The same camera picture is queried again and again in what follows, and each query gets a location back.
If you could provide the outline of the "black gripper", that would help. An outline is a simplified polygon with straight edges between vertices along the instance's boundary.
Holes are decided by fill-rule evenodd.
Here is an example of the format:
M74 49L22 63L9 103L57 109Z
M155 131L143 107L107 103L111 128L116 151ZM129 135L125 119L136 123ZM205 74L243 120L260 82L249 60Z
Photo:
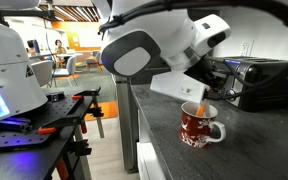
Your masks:
M195 65L188 68L185 74L210 87L204 93L204 98L224 100L229 97L224 86L228 77L232 75L232 71L223 58L204 56Z

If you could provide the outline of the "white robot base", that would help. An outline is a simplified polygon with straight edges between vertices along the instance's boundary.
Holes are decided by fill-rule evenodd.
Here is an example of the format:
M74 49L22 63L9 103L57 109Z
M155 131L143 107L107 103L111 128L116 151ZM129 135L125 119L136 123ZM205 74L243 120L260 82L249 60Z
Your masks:
M0 23L0 120L47 102L19 34Z

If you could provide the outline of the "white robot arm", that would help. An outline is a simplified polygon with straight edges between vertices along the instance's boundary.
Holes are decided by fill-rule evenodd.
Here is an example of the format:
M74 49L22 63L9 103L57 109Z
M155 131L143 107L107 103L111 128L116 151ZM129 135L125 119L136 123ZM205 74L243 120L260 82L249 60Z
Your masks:
M200 102L210 89L185 73L231 35L217 15L197 21L185 9L156 12L154 0L91 0L106 21L101 61L114 75L132 77L161 58L171 68L152 77L150 89L177 99Z

